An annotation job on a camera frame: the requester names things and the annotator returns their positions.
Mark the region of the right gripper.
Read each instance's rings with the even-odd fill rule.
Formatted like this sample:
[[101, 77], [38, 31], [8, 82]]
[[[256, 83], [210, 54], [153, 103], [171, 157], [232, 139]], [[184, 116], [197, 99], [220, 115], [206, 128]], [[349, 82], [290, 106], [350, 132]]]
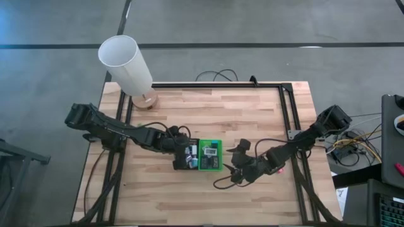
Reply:
[[[250, 141], [247, 139], [241, 139], [236, 147], [228, 149], [227, 152], [233, 154], [246, 154], [246, 152], [250, 150], [250, 147]], [[230, 170], [230, 181], [233, 183], [242, 183], [242, 176], [247, 182], [253, 183], [262, 175], [268, 174], [268, 162], [262, 156], [254, 158], [252, 156], [243, 155], [240, 164], [242, 172], [240, 169], [227, 164], [224, 164], [224, 167]]]

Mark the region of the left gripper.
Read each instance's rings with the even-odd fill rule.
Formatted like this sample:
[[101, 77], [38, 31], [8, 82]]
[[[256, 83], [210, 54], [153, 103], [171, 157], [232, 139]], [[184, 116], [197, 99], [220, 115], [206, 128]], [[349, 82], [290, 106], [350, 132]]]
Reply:
[[[184, 155], [189, 146], [189, 137], [186, 134], [178, 133], [173, 137], [167, 136], [162, 142], [162, 152], [175, 155]], [[185, 158], [176, 158], [173, 162], [174, 170], [187, 170], [188, 164]]]

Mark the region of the green plastic basket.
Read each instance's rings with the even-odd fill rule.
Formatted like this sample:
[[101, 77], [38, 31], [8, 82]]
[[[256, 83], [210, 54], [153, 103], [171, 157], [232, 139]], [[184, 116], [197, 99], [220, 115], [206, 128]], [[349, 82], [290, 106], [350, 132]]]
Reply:
[[[205, 147], [216, 148], [217, 155], [216, 156], [204, 155], [203, 148], [205, 148]], [[223, 169], [222, 156], [223, 156], [223, 151], [222, 151], [222, 141], [221, 140], [218, 140], [218, 139], [201, 139], [201, 140], [199, 140], [199, 165], [198, 165], [199, 171], [206, 171], [206, 172], [222, 171], [222, 169]], [[207, 169], [207, 170], [202, 170], [200, 167], [202, 157], [209, 158], [210, 164], [209, 164], [209, 169]]]

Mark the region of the black plastic basket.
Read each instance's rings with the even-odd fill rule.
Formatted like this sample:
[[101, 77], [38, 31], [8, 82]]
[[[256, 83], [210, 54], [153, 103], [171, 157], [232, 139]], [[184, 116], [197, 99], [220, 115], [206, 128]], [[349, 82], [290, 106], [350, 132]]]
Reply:
[[174, 155], [175, 159], [176, 158], [185, 158], [188, 164], [188, 169], [187, 170], [197, 170], [197, 168], [191, 168], [191, 160], [193, 158], [197, 158], [198, 159], [198, 165], [199, 165], [199, 139], [193, 139], [190, 138], [189, 139], [189, 146], [188, 148], [191, 150], [191, 146], [192, 145], [197, 145], [198, 147], [198, 154], [197, 155], [192, 155], [192, 154], [184, 154], [184, 155]]

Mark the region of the black power brick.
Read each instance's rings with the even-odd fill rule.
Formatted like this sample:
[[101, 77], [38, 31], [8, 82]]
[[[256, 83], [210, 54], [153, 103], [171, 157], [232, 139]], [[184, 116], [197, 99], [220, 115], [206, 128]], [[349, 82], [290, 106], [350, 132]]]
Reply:
[[355, 148], [353, 147], [345, 147], [341, 149], [335, 149], [331, 152], [331, 156], [335, 160], [340, 160], [350, 154], [352, 154], [355, 151]]

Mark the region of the white paper sheet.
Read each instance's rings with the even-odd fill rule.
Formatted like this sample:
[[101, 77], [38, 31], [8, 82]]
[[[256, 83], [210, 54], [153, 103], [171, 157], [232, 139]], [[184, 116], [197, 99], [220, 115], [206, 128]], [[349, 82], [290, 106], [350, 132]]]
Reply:
[[337, 196], [337, 200], [338, 200], [340, 209], [345, 208], [347, 192], [348, 192], [348, 187], [336, 189], [336, 196]]

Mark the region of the white shade wooden table lamp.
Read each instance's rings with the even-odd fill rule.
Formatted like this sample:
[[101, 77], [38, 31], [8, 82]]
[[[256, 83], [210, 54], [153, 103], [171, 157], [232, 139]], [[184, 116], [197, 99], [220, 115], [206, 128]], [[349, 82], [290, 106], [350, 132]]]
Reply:
[[136, 108], [149, 110], [157, 104], [152, 75], [135, 39], [127, 35], [108, 38], [98, 49], [98, 59]]

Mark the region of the black side desk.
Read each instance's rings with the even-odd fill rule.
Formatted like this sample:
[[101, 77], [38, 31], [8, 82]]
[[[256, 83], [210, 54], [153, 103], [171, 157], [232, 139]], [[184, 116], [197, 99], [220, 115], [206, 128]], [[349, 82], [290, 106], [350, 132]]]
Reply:
[[404, 177], [401, 176], [395, 163], [404, 165], [404, 136], [394, 127], [394, 119], [404, 114], [404, 96], [383, 95], [382, 110], [382, 178], [384, 182], [397, 187], [404, 187]]

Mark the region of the black backlit keyboard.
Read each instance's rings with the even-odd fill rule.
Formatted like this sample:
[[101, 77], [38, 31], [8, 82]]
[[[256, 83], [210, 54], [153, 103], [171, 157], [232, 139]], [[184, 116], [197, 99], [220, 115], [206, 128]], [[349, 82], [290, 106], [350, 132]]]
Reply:
[[404, 227], [404, 199], [377, 194], [376, 226]]

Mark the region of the grey metal stand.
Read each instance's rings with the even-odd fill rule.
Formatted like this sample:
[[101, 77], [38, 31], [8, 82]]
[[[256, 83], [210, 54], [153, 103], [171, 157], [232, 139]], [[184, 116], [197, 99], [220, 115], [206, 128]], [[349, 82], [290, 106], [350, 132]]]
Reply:
[[[0, 227], [5, 227], [10, 214], [15, 207], [17, 198], [21, 192], [21, 186], [28, 167], [32, 161], [38, 161], [41, 165], [48, 165], [51, 157], [28, 151], [0, 139], [0, 182], [4, 167], [8, 167], [9, 190], [4, 199], [0, 201]], [[11, 162], [20, 161], [21, 165], [16, 173], [13, 173]]]

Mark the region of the white yellow desk object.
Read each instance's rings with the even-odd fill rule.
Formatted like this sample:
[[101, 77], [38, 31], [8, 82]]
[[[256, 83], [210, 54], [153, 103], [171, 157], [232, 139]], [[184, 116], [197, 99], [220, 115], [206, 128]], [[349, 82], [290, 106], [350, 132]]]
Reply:
[[396, 131], [401, 134], [402, 136], [404, 136], [404, 114], [401, 114], [399, 116], [397, 116], [394, 119], [394, 127], [396, 129]]

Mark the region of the black aluminium rig frame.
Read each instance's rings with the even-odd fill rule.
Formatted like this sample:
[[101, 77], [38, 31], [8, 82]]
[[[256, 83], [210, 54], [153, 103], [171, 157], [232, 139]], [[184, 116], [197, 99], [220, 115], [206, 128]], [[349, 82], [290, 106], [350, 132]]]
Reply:
[[[193, 137], [219, 139], [228, 149], [241, 139], [262, 153], [286, 137], [283, 113], [288, 93], [274, 83], [158, 83], [158, 103], [133, 110], [131, 123], [163, 129], [185, 125]], [[251, 185], [232, 187], [228, 171], [175, 171], [172, 157], [126, 146], [119, 198], [108, 197], [103, 223], [125, 225], [266, 225], [299, 224], [299, 203], [291, 163], [283, 173], [263, 176]]]

